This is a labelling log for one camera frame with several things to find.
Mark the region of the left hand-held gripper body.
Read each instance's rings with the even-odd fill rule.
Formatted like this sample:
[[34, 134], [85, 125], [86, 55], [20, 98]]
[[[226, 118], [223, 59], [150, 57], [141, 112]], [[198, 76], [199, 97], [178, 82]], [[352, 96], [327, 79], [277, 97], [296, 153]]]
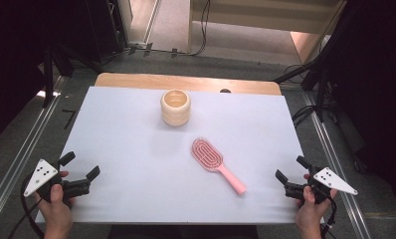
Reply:
[[59, 166], [58, 163], [50, 164], [45, 159], [40, 159], [29, 178], [28, 184], [23, 188], [23, 195], [28, 197], [36, 192], [43, 200], [50, 202], [51, 189], [55, 184], [62, 186], [65, 203], [68, 203], [71, 198], [90, 193], [91, 182], [87, 178], [76, 181], [64, 180]]

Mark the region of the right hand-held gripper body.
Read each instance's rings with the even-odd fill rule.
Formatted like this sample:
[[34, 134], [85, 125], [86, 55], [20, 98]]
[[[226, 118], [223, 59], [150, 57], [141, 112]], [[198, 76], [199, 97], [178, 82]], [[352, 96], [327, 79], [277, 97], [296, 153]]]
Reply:
[[310, 186], [316, 203], [321, 203], [328, 196], [330, 190], [336, 189], [352, 195], [357, 195], [358, 191], [349, 185], [344, 179], [339, 177], [328, 167], [319, 168], [310, 166], [308, 168], [309, 178], [306, 184], [299, 185], [296, 183], [285, 182], [286, 197], [304, 200], [303, 190], [306, 186]]

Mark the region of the pink hairbrush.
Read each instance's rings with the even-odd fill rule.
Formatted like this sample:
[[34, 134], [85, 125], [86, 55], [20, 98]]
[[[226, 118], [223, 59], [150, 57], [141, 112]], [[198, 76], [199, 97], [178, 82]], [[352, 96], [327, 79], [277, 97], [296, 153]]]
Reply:
[[220, 172], [238, 195], [243, 195], [247, 189], [225, 165], [222, 154], [205, 138], [196, 138], [191, 146], [192, 156], [208, 171]]

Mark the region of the cream ribbed cup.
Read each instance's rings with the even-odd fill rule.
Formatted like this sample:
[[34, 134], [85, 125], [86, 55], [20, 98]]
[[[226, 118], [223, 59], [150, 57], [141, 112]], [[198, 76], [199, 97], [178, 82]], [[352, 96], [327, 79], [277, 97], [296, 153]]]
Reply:
[[181, 126], [190, 119], [191, 99], [181, 90], [169, 90], [160, 99], [161, 116], [171, 126]]

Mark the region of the person's right hand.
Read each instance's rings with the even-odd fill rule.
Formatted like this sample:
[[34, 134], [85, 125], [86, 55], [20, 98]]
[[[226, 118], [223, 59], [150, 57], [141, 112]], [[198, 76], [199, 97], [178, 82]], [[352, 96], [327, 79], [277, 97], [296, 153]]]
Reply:
[[331, 202], [329, 199], [326, 199], [323, 202], [316, 204], [315, 197], [310, 186], [306, 186], [303, 189], [303, 198], [304, 202], [296, 214], [296, 226], [298, 232], [320, 232], [320, 220], [330, 207]]

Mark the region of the person's left hand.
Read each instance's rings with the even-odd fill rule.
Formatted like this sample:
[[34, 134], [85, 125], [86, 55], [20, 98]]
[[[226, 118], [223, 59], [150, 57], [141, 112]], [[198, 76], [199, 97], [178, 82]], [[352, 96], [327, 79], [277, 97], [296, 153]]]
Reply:
[[35, 193], [36, 202], [46, 222], [45, 233], [49, 231], [67, 231], [71, 233], [73, 227], [72, 212], [63, 202], [63, 197], [64, 190], [60, 184], [52, 186], [50, 202], [44, 201], [38, 193]]

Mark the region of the white table mat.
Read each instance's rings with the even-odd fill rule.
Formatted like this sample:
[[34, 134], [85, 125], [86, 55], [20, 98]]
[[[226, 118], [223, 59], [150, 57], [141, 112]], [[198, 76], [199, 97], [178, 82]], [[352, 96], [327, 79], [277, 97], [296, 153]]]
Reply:
[[[91, 87], [66, 151], [69, 180], [97, 165], [89, 194], [77, 198], [81, 223], [292, 223], [297, 207], [275, 173], [303, 183], [302, 154], [282, 96], [193, 92], [190, 120], [172, 127], [161, 118], [160, 90]], [[247, 187], [238, 195], [220, 172], [192, 156], [207, 139]]]

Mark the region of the black metal stand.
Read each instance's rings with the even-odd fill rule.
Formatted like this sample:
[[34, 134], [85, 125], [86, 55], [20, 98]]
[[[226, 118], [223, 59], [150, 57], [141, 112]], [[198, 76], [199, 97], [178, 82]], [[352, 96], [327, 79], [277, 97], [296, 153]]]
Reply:
[[44, 79], [45, 79], [45, 99], [43, 102], [43, 108], [47, 108], [52, 100], [54, 99], [54, 75], [53, 66], [56, 66], [58, 71], [66, 77], [71, 77], [74, 72], [74, 68], [70, 62], [70, 58], [74, 58], [92, 69], [98, 74], [103, 72], [102, 67], [89, 60], [86, 56], [77, 52], [70, 47], [59, 43], [50, 42], [44, 51]]
[[303, 78], [300, 86], [304, 91], [309, 91], [312, 90], [315, 85], [318, 85], [316, 101], [312, 109], [321, 122], [324, 122], [322, 111], [329, 75], [327, 58], [331, 49], [332, 43], [327, 42], [312, 61], [303, 65], [299, 65], [296, 69], [284, 73], [282, 76], [274, 79], [274, 83], [281, 84], [302, 73], [306, 73], [306, 76]]

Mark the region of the wooden table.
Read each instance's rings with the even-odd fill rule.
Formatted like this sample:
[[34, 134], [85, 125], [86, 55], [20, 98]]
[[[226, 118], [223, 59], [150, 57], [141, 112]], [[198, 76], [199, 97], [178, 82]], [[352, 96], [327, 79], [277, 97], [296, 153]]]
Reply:
[[96, 87], [171, 90], [280, 96], [277, 83], [153, 74], [99, 74]]

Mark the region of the black cabinet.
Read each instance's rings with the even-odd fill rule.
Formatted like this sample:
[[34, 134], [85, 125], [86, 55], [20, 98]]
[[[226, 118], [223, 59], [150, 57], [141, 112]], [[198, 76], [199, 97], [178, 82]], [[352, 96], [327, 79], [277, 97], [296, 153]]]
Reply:
[[118, 0], [86, 0], [93, 30], [93, 59], [120, 53], [125, 48], [125, 34]]

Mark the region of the black floor brackets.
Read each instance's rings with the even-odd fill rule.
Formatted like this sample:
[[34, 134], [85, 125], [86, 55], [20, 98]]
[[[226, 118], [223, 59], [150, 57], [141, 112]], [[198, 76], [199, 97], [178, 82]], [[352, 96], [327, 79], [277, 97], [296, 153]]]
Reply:
[[179, 55], [179, 52], [176, 49], [172, 49], [171, 51], [166, 50], [156, 50], [153, 48], [152, 43], [148, 43], [145, 45], [135, 44], [128, 48], [127, 53], [129, 55], [133, 55], [135, 53], [141, 53], [143, 57], [148, 57], [152, 53], [166, 53], [169, 54], [171, 58], [176, 58]]

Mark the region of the light wooden shelf unit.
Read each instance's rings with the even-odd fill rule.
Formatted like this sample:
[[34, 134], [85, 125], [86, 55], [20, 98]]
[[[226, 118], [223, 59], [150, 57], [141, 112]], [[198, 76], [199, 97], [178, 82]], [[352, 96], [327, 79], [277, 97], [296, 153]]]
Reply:
[[300, 61], [308, 63], [326, 35], [331, 35], [347, 0], [189, 0], [188, 45], [192, 23], [210, 1], [210, 23], [289, 31]]

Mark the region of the metal floor rail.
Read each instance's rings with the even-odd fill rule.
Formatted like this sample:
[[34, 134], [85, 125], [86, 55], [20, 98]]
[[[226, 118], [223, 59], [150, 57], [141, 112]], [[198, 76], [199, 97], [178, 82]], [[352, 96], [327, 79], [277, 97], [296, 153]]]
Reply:
[[0, 135], [0, 214], [29, 161], [68, 79], [59, 76], [53, 82], [52, 99], [45, 108], [43, 101], [46, 92], [39, 91]]
[[[303, 153], [313, 164], [326, 165], [346, 182], [349, 181], [330, 133], [316, 113], [310, 113], [298, 126], [297, 132]], [[337, 239], [341, 236], [344, 239], [373, 239], [355, 195], [339, 192], [335, 202], [336, 223], [329, 230], [329, 238], [334, 235]]]

